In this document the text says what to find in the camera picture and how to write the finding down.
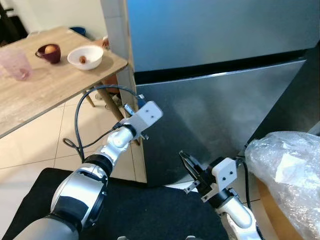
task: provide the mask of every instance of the plastic wrap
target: plastic wrap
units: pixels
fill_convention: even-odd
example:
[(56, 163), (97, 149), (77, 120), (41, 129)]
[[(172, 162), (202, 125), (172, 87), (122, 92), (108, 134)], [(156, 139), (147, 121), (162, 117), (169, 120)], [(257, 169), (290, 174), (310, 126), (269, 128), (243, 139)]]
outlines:
[(320, 240), (320, 137), (271, 132), (253, 140), (245, 158), (300, 235)]

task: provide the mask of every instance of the tiled floor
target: tiled floor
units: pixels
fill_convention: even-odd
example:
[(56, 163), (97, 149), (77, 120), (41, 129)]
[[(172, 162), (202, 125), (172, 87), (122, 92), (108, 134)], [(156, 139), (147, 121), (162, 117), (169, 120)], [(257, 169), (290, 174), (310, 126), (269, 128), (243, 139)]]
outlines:
[[(95, 108), (85, 100), (79, 114), (79, 129), (82, 142), (90, 143), (109, 130), (116, 119), (105, 109), (101, 100), (91, 94)], [(81, 163), (75, 150), (62, 143), (63, 138), (75, 140), (74, 114), (81, 95), (61, 104), (25, 126), (0, 139), (0, 239), (9, 227), (23, 197), (28, 193), (39, 173), (44, 168), (74, 170)], [(85, 155), (104, 144), (103, 138), (92, 147), (85, 149)], [(134, 143), (123, 153), (116, 165), (113, 177), (146, 182), (143, 153)], [(243, 173), (239, 173), (234, 188), (244, 200)], [(265, 236), (276, 240), (255, 184), (251, 186), (251, 200), (256, 217), (260, 220)]]

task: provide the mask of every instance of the stainless steel door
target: stainless steel door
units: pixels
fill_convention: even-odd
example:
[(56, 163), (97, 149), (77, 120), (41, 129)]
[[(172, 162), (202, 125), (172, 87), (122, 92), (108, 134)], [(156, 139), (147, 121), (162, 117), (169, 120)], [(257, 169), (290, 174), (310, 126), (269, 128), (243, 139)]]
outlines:
[(319, 0), (127, 0), (134, 71), (313, 48)]
[(304, 60), (222, 72), (176, 81), (142, 84), (137, 92), (155, 101), (163, 117), (143, 142), (148, 184), (189, 180), (178, 157), (184, 150), (209, 163), (235, 156), (246, 144)]

